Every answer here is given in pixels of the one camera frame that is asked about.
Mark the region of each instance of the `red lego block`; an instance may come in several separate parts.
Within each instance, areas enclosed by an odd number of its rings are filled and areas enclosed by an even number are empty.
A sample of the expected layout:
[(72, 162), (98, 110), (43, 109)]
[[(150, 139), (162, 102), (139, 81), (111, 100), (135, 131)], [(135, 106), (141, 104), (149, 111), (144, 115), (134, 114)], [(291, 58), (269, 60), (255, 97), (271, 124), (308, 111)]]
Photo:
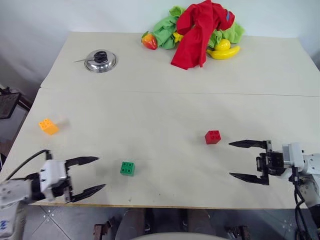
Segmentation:
[(204, 138), (206, 144), (217, 144), (221, 140), (219, 131), (208, 131)]

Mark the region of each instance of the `red cloth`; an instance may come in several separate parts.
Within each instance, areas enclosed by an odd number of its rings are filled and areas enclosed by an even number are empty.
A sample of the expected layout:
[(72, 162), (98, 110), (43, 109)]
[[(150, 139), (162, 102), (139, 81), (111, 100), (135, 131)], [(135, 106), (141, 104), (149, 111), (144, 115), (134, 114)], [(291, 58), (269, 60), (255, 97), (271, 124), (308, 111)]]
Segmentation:
[(176, 22), (177, 32), (184, 37), (171, 64), (182, 69), (197, 65), (202, 67), (206, 61), (206, 48), (213, 31), (230, 28), (234, 20), (235, 15), (232, 12), (210, 0), (190, 5)]

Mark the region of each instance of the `cloth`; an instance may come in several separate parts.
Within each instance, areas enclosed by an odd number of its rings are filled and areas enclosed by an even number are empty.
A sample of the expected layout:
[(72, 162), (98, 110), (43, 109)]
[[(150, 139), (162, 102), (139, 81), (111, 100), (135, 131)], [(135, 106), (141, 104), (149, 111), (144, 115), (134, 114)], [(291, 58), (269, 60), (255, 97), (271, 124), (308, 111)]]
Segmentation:
[(215, 45), (220, 43), (221, 39), (228, 39), (230, 43), (237, 44), (240, 42), (244, 32), (245, 29), (234, 22), (227, 30), (214, 30), (209, 39), (208, 46), (214, 48)]
[(210, 0), (190, 5), (176, 22), (177, 32), (184, 37), (171, 64), (182, 69), (202, 67), (212, 32), (230, 28), (234, 20), (232, 12)]
[(170, 10), (169, 13), (172, 17), (180, 17), (181, 14), (184, 13), (186, 9), (181, 6), (173, 6)]
[(152, 35), (155, 36), (158, 47), (164, 49), (175, 47), (175, 37), (172, 34), (177, 30), (177, 19), (176, 16), (167, 16), (154, 26)]

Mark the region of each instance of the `white wall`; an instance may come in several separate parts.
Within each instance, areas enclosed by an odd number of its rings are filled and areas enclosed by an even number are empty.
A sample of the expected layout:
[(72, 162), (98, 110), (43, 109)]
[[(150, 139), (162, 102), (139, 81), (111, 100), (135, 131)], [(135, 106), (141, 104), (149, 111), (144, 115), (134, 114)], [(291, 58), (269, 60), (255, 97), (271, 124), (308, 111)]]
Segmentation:
[[(216, 0), (247, 35), (298, 37), (320, 66), (319, 0)], [(194, 0), (1, 0), (0, 82), (34, 98), (69, 31), (144, 32)]]

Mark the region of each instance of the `orange lego block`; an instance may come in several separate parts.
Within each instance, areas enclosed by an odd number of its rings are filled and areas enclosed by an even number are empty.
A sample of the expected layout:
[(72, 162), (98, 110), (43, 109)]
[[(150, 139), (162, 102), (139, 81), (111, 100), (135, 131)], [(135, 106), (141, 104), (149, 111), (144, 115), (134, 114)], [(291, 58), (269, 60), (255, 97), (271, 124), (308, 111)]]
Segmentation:
[(59, 128), (49, 118), (39, 122), (39, 126), (42, 131), (49, 135), (55, 134), (59, 131)]

